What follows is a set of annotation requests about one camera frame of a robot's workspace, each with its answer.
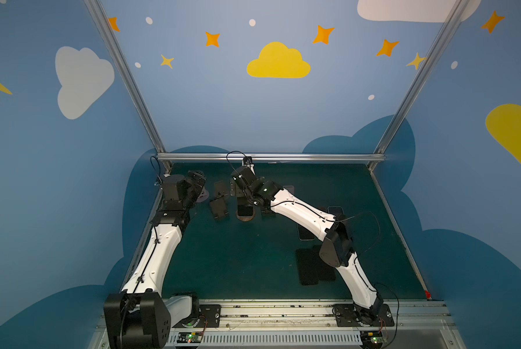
orange star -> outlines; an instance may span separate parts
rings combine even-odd
[[[391,56],[391,53],[392,53],[392,49],[395,48],[395,46],[399,43],[399,41],[397,42],[388,42],[386,39],[384,40],[383,42],[383,48],[381,49],[381,51],[377,52],[376,56],[380,56],[380,55],[387,55],[387,56]]]
[[[325,29],[321,26],[319,26],[319,32],[317,33],[317,37],[313,41],[313,44],[316,44],[317,42],[324,42],[325,44],[329,44],[329,35],[332,33],[334,28],[328,28]]]
[[[494,31],[495,26],[503,20],[504,17],[498,16],[497,13],[491,15],[490,19],[482,26],[482,29],[487,29],[490,34]]]
[[[120,31],[119,27],[117,27],[117,17],[108,18],[109,24],[111,24],[111,29],[115,31]]]
[[[218,46],[218,37],[220,36],[220,34],[210,34],[209,32],[206,32],[206,45],[207,46],[210,46],[210,45],[214,45],[216,47],[220,47]]]

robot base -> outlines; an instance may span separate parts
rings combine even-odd
[[[359,312],[355,309],[355,304],[334,304],[333,305],[333,314],[336,319],[336,325],[338,327],[361,327],[361,321],[359,321]],[[395,325],[395,321],[392,318],[392,313],[387,304],[382,304],[379,309],[379,313],[376,319],[373,321],[371,326],[380,327],[382,319],[384,321],[383,326],[392,327]]]

green table surface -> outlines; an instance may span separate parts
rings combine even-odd
[[[346,284],[336,273],[334,282],[303,286],[297,272],[295,250],[320,245],[299,240],[297,224],[276,214],[242,222],[235,216],[236,199],[228,199],[229,217],[214,220],[208,201],[214,183],[223,180],[229,190],[231,167],[222,164],[175,164],[173,174],[201,170],[206,175],[210,198],[191,210],[191,221],[169,264],[162,297],[196,292],[201,299],[351,299]],[[258,176],[281,185],[293,185],[295,196],[314,207],[341,206],[357,251],[378,238],[373,248],[359,257],[371,283],[387,285],[400,299],[425,299],[421,287],[396,234],[383,202],[362,164],[256,164]],[[381,227],[379,236],[373,212]],[[385,287],[376,285],[383,298],[394,299]]]

robotic arm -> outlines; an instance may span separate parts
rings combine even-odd
[[[365,325],[378,320],[382,297],[369,283],[348,236],[346,226],[332,214],[322,212],[293,196],[281,185],[257,177],[254,165],[243,165],[231,174],[247,201],[264,212],[282,214],[311,231],[322,246],[321,259],[335,267],[352,293],[355,316]]]
[[[122,292],[110,294],[103,305],[112,349],[162,348],[173,325],[199,316],[196,297],[177,295],[164,302],[161,294],[169,261],[190,220],[189,210],[205,182],[204,176],[192,171],[187,177],[164,179],[148,246]]]

painted wall mural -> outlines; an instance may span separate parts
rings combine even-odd
[[[0,348],[86,348],[148,218],[153,145],[110,61],[83,1],[0,1]]]
[[[386,156],[376,176],[432,297],[468,348],[514,346],[499,333],[521,317],[521,0],[461,23]]]
[[[61,82],[57,99],[67,119],[79,118],[115,79],[113,66],[85,47],[78,51],[61,47],[55,55],[56,75]]]
[[[521,106],[498,106],[486,118],[491,136],[521,163]]]
[[[301,152],[395,113],[454,0],[102,3],[169,151]]]

